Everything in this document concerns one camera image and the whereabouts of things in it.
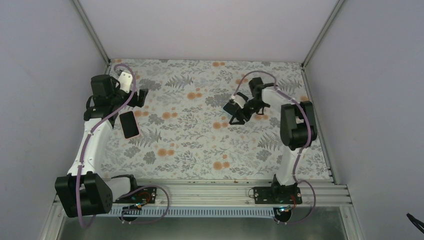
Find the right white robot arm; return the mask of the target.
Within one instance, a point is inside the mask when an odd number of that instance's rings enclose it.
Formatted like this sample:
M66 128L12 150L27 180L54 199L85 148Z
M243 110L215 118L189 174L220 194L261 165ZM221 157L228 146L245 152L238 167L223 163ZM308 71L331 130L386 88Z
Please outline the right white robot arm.
M231 115L230 125L244 125L253 114L262 115L264 109L271 108L280 114L279 138L291 151L300 153L316 140L316 126L313 104L310 101L298 102L278 89L276 83L263 83L260 77L249 83L252 97L241 92L232 95L223 110ZM300 180L296 178L296 168L301 154L295 159L281 161L270 186L253 188L253 199L257 205L301 204Z

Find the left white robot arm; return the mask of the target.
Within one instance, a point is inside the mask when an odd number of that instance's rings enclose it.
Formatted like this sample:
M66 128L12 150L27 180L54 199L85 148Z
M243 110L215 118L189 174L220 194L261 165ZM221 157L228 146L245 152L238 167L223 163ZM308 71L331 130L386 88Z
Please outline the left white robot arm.
M57 177L54 188L69 218L107 214L120 197L131 203L139 197L137 181L131 174L118 175L104 181L101 165L110 135L117 120L125 138L139 135L134 114L119 111L126 107L142 107L148 89L136 90L134 76L122 72L118 78L96 75L90 81L92 95L83 114L83 138L75 160L65 176Z

